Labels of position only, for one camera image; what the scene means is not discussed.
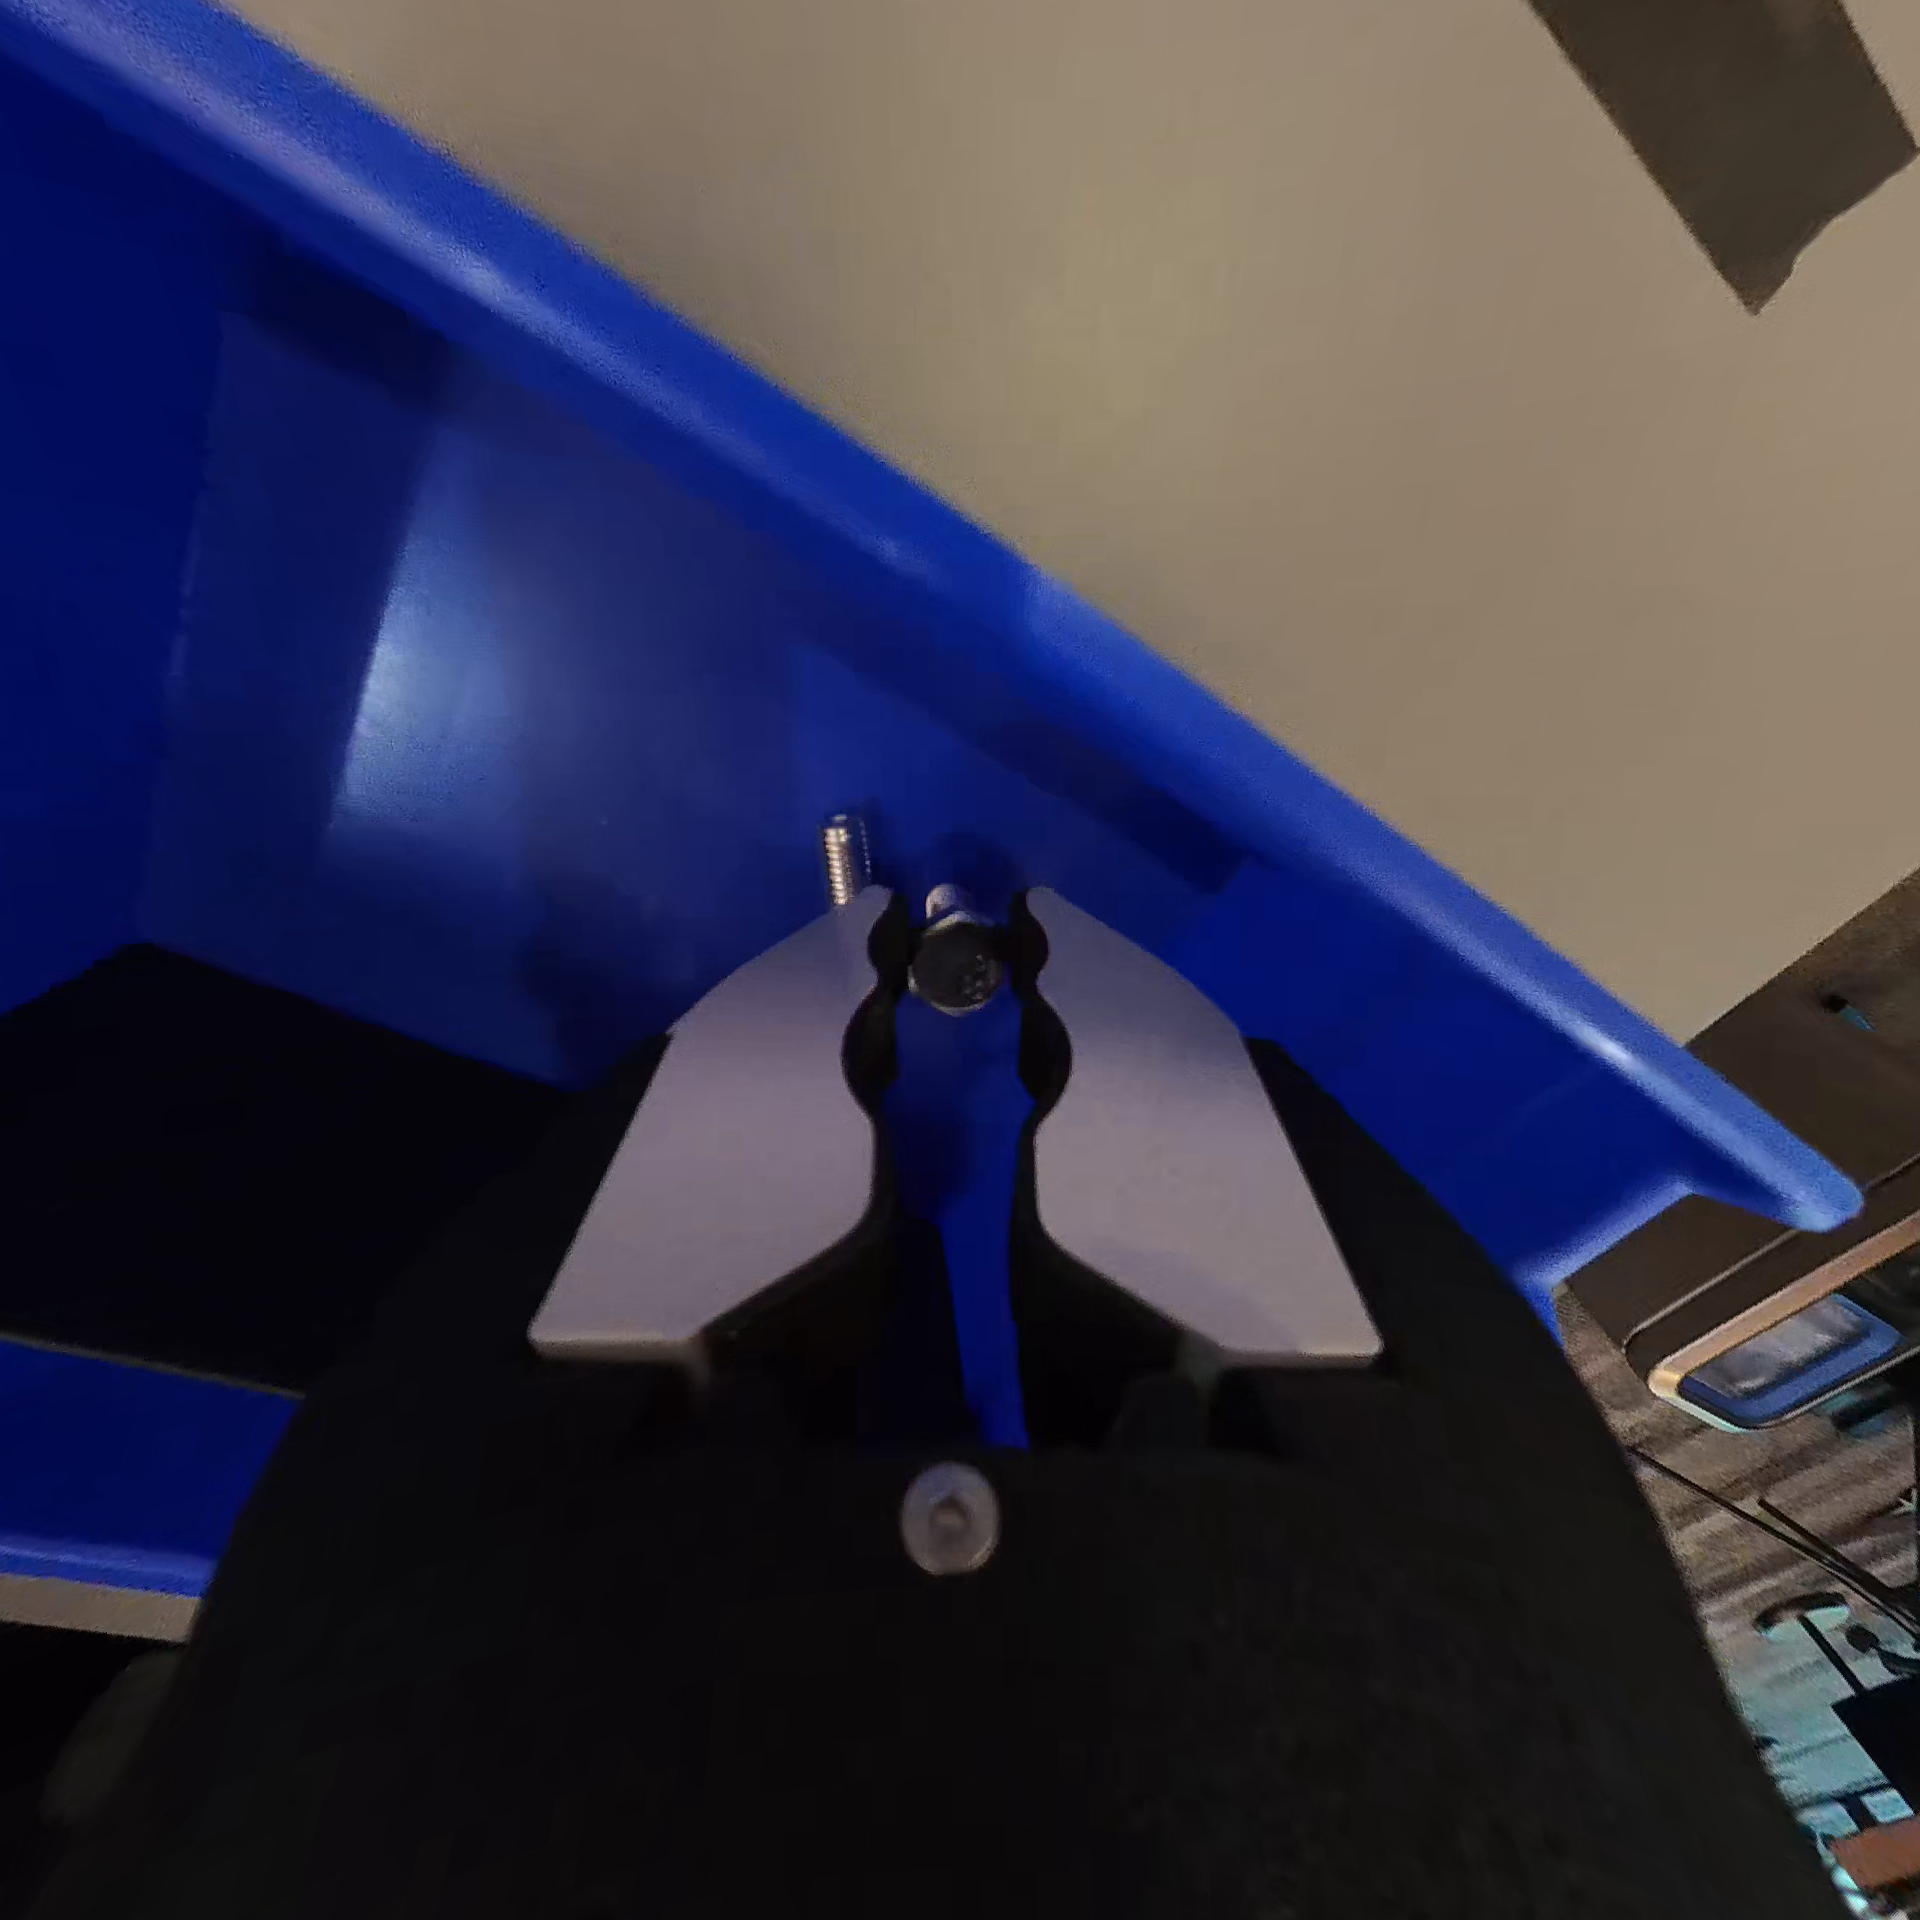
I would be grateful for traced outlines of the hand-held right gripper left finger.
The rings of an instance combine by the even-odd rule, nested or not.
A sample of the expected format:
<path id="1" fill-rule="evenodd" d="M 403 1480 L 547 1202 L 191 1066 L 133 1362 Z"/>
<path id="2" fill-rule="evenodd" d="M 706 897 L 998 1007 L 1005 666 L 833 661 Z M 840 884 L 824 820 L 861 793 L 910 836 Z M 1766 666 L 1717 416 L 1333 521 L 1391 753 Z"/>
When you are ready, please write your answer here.
<path id="1" fill-rule="evenodd" d="M 805 1432 L 854 1432 L 893 1302 L 906 935 L 869 886 L 673 1021 L 527 1325 L 543 1359 L 751 1380 Z"/>

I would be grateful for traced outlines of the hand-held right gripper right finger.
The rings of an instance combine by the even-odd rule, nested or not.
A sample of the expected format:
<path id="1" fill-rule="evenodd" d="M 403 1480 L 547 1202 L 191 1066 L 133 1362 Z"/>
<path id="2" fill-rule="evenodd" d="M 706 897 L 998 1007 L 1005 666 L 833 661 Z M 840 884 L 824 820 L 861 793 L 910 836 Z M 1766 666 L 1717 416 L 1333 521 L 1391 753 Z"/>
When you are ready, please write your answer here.
<path id="1" fill-rule="evenodd" d="M 1009 927 L 1018 1007 L 1008 1279 L 1024 1431 L 1093 1446 L 1128 1399 L 1361 1370 L 1381 1330 L 1237 1021 L 1064 894 Z"/>

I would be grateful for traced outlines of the blue plastic bin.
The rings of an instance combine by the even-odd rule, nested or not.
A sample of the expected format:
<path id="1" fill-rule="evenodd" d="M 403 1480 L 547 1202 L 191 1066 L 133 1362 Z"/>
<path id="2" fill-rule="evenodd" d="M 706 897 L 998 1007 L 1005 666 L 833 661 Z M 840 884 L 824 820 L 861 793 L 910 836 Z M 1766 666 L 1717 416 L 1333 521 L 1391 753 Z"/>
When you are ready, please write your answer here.
<path id="1" fill-rule="evenodd" d="M 3 1013 L 149 943 L 555 1088 L 1055 888 L 1530 1302 L 1861 1191 L 1184 672 L 213 4 L 3 4 Z M 3 1608 L 176 1639 L 297 1391 L 3 1334 Z"/>

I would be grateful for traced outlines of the black bin divider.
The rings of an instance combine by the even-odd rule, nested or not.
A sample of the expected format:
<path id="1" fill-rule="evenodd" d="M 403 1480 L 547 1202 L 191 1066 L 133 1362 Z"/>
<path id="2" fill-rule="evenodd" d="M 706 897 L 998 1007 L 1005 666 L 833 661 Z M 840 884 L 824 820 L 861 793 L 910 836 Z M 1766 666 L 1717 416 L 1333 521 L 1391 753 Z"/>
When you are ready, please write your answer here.
<path id="1" fill-rule="evenodd" d="M 529 1368 L 665 1038 L 555 1088 L 136 943 L 1 1021 L 7 1336 L 312 1388 Z"/>

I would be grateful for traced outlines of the desk height control panel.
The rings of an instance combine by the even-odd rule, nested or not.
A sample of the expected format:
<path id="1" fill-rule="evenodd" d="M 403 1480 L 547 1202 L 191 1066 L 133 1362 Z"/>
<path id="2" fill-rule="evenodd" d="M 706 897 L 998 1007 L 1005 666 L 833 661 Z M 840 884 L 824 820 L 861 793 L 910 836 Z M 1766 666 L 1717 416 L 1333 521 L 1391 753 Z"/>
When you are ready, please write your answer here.
<path id="1" fill-rule="evenodd" d="M 1648 1391 L 1758 1432 L 1915 1357 L 1918 1215 L 1775 1240 L 1623 1338 Z"/>

